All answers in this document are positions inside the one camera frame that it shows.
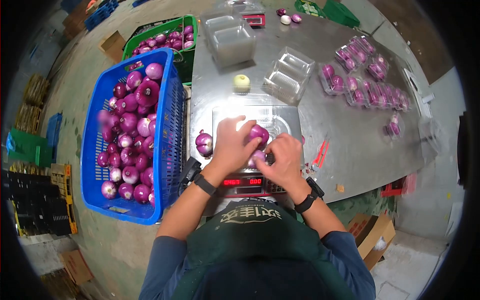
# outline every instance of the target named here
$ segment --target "green apron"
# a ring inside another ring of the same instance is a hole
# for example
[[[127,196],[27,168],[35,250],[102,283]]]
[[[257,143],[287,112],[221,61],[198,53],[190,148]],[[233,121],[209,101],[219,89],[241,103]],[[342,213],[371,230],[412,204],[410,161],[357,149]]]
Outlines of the green apron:
[[[230,202],[187,237],[187,248],[190,270],[172,299],[192,299],[210,266],[252,256],[311,262],[335,299],[355,299],[328,260],[318,233],[273,203]]]

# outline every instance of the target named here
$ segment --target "hand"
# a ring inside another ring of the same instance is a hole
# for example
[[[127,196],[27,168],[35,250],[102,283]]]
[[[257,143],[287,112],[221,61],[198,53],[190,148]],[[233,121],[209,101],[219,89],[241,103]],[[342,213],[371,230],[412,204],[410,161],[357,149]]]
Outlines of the hand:
[[[245,139],[257,121],[250,120],[237,131],[237,123],[243,120],[245,116],[226,118],[216,129],[215,149],[209,165],[213,164],[224,176],[245,165],[262,141],[262,138],[257,137],[245,145]]]
[[[281,133],[265,149],[265,153],[274,154],[275,163],[268,166],[256,160],[257,169],[290,193],[294,187],[301,186],[305,182],[300,174],[301,147],[299,140],[287,133]]]

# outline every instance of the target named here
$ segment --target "person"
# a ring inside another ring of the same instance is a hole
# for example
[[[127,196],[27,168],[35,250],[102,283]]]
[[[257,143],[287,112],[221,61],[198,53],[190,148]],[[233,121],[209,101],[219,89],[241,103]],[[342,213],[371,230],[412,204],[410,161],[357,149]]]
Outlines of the person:
[[[217,128],[213,158],[201,171],[213,187],[245,165],[261,138],[245,116]],[[282,186],[295,205],[312,189],[302,178],[300,141],[282,133],[267,145],[275,163],[257,168]],[[322,199],[294,219],[275,203],[231,201],[198,227],[210,195],[196,178],[166,212],[153,243],[140,300],[375,299],[375,284],[353,236]]]

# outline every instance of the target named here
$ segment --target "wrist strap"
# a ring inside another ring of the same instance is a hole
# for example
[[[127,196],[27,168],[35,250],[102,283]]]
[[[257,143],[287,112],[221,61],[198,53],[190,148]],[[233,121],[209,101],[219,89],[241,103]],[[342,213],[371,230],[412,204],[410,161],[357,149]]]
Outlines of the wrist strap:
[[[197,174],[195,178],[193,179],[196,185],[198,185],[205,193],[209,194],[212,196],[216,188],[211,185],[202,174]]]

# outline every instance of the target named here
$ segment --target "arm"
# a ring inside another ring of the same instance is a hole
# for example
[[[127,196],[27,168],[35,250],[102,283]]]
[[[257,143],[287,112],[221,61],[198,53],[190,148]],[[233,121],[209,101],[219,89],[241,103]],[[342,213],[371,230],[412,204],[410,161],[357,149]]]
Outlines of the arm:
[[[237,123],[242,120],[245,120],[245,116],[225,119],[218,124],[213,159],[200,172],[214,187],[218,187],[226,175],[243,166],[262,140],[256,138],[244,145],[245,138],[256,121],[246,122],[237,131]],[[210,195],[194,182],[190,184],[163,218],[156,236],[186,240],[197,228],[208,199]]]
[[[295,205],[305,200],[312,189],[299,172],[301,143],[287,133],[280,134],[265,150],[273,153],[275,163],[268,166],[256,161],[257,168],[271,181],[283,187]],[[331,231],[346,231],[336,215],[320,198],[302,214],[305,223],[323,238]]]

